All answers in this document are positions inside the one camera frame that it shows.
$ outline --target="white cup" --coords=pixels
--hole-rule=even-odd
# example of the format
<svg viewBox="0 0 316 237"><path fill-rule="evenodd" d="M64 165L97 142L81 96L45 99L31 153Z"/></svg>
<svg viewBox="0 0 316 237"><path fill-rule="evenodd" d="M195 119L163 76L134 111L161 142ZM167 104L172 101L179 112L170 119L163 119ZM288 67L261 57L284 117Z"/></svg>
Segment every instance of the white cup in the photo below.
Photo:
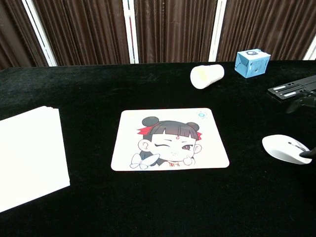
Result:
<svg viewBox="0 0 316 237"><path fill-rule="evenodd" d="M224 68L219 64L194 67L190 74L191 83L196 89L204 89L223 76Z"/></svg>

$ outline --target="mouse pad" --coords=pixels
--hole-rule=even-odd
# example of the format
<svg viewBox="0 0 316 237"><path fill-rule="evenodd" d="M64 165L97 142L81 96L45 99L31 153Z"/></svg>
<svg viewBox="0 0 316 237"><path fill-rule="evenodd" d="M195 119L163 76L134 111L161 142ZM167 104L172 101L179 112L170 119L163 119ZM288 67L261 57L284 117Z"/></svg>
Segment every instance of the mouse pad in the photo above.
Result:
<svg viewBox="0 0 316 237"><path fill-rule="evenodd" d="M115 171L225 168L229 160L208 108L121 113Z"/></svg>

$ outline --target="curtain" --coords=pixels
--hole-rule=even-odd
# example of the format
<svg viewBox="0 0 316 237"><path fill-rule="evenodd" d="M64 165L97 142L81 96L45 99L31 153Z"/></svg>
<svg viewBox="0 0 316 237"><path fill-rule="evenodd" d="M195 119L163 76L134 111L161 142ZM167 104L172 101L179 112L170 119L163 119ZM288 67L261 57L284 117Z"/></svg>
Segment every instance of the curtain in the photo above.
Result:
<svg viewBox="0 0 316 237"><path fill-rule="evenodd" d="M122 0L34 0L59 66L127 64Z"/></svg>
<svg viewBox="0 0 316 237"><path fill-rule="evenodd" d="M217 61L254 48L271 60L301 60L315 34L316 0L228 0Z"/></svg>
<svg viewBox="0 0 316 237"><path fill-rule="evenodd" d="M140 63L208 61L216 0L134 0Z"/></svg>
<svg viewBox="0 0 316 237"><path fill-rule="evenodd" d="M0 1L0 70L48 66L20 0Z"/></svg>

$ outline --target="blue box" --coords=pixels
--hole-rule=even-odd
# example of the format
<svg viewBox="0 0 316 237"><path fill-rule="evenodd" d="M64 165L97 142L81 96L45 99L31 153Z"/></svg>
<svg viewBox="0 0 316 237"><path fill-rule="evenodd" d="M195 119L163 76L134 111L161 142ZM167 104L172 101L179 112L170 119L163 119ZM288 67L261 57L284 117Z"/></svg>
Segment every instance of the blue box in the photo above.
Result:
<svg viewBox="0 0 316 237"><path fill-rule="evenodd" d="M235 71L244 78L254 77L266 72L271 55L260 49L251 49L237 53Z"/></svg>

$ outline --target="black tablecloth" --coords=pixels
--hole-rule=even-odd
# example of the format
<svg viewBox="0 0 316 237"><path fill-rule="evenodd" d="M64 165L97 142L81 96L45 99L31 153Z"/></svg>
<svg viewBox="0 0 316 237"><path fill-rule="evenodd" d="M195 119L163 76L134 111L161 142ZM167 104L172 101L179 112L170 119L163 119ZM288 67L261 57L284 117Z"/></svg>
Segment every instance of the black tablecloth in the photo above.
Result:
<svg viewBox="0 0 316 237"><path fill-rule="evenodd" d="M2 71L0 119L59 109L71 185L0 213L0 236L316 236L316 164L277 160L261 142L283 134L316 146L316 109L286 114L289 102L267 94L316 75L315 61L271 61L249 79L221 63L225 77L197 90L200 64ZM213 112L228 168L111 170L122 111L199 107Z"/></svg>

